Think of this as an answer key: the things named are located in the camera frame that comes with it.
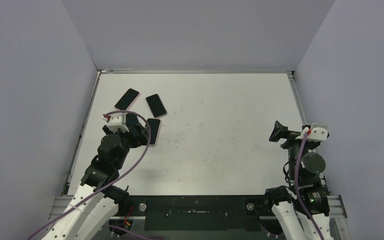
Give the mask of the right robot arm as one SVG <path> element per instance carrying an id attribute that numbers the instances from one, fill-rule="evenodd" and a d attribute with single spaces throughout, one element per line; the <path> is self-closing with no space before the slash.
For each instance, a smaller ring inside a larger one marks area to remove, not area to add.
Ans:
<path id="1" fill-rule="evenodd" d="M 262 228 L 268 236 L 287 240 L 331 240 L 329 191 L 321 180 L 325 159 L 314 150 L 329 138 L 327 125 L 303 125 L 300 131 L 290 130 L 275 121 L 270 142 L 284 139 L 281 148 L 288 151 L 284 170 L 287 185 L 268 188 L 262 207 L 275 216 L 264 220 Z"/>

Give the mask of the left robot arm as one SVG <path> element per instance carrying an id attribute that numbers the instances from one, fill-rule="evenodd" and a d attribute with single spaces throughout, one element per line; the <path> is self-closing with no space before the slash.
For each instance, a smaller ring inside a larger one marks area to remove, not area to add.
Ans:
<path id="1" fill-rule="evenodd" d="M 50 221 L 45 240 L 90 240 L 113 215 L 129 210 L 127 189 L 115 186 L 126 174 L 120 174 L 131 149 L 151 145 L 151 129 L 142 125 L 144 117 L 127 110 L 103 115 L 105 135 L 97 154 L 64 212 Z"/>

